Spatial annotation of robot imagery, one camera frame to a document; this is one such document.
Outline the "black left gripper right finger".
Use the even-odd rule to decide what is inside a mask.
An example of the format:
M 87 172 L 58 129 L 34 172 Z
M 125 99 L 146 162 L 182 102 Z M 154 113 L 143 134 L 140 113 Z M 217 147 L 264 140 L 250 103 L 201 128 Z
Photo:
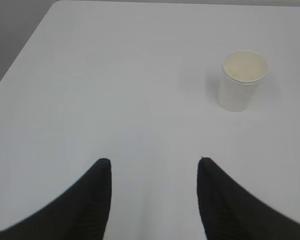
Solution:
M 300 223 L 250 194 L 209 157 L 198 162 L 196 192 L 208 240 L 300 240 Z

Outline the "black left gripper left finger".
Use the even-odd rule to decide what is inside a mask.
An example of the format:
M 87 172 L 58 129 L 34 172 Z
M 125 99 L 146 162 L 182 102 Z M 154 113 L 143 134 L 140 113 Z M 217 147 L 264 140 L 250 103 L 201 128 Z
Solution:
M 111 198 L 111 162 L 101 158 L 59 197 L 1 231 L 0 240 L 102 240 Z

